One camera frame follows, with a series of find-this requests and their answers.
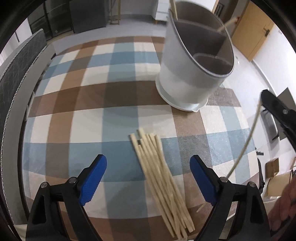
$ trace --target checkered tablecloth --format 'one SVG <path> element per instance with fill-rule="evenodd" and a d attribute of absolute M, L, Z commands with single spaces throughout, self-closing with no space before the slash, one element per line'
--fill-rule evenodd
<path fill-rule="evenodd" d="M 27 203 L 39 185 L 65 182 L 97 154 L 108 167 L 85 210 L 104 241 L 172 240 L 154 203 L 128 135 L 142 127 L 162 138 L 166 162 L 195 223 L 195 236 L 211 206 L 190 172 L 198 154 L 219 176 L 230 170 L 249 133 L 247 120 L 227 80 L 199 112 L 183 112 L 159 96 L 164 38 L 137 36 L 88 42 L 55 57 L 36 91 L 25 127 L 22 168 Z M 258 182 L 253 141 L 230 177 Z M 64 221 L 71 238 L 66 210 Z"/>

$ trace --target wooden door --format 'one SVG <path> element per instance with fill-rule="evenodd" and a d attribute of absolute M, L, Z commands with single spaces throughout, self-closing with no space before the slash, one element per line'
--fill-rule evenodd
<path fill-rule="evenodd" d="M 250 1 L 232 35 L 232 43 L 251 61 L 273 26 L 274 22 Z"/>

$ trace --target silver bolt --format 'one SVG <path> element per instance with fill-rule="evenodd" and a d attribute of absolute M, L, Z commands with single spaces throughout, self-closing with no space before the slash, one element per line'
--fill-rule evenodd
<path fill-rule="evenodd" d="M 46 188 L 47 187 L 47 182 L 43 182 L 43 183 L 41 183 L 41 188 Z"/>
<path fill-rule="evenodd" d="M 228 179 L 226 177 L 220 177 L 220 181 L 223 183 L 227 183 Z"/>
<path fill-rule="evenodd" d="M 256 184 L 254 182 L 249 182 L 250 187 L 254 188 L 256 187 Z"/>
<path fill-rule="evenodd" d="M 77 178 L 71 177 L 69 178 L 69 183 L 76 183 Z"/>

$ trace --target blue gripper pad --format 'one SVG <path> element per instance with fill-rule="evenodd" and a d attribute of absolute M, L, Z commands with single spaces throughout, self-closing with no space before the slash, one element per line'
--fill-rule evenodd
<path fill-rule="evenodd" d="M 81 206 L 84 206 L 92 199 L 107 168 L 107 159 L 104 155 L 98 155 L 94 162 L 95 161 L 96 163 L 92 163 L 89 167 L 91 170 L 80 188 L 79 203 Z"/>
<path fill-rule="evenodd" d="M 204 196 L 204 199 L 206 202 L 211 203 L 212 206 L 215 206 L 217 203 L 217 192 L 215 186 L 205 172 L 204 168 L 207 168 L 206 165 L 204 164 L 204 167 L 202 167 L 196 160 L 195 156 L 190 158 L 189 164 L 191 172 L 198 187 L 200 188 L 200 191 L 202 192 L 202 195 Z"/>

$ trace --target white container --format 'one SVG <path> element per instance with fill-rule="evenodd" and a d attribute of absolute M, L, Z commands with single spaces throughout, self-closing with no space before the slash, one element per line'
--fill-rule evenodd
<path fill-rule="evenodd" d="M 176 3 L 178 20 L 169 13 L 156 87 L 171 106 L 197 112 L 234 68 L 234 54 L 222 22 L 208 9 Z"/>

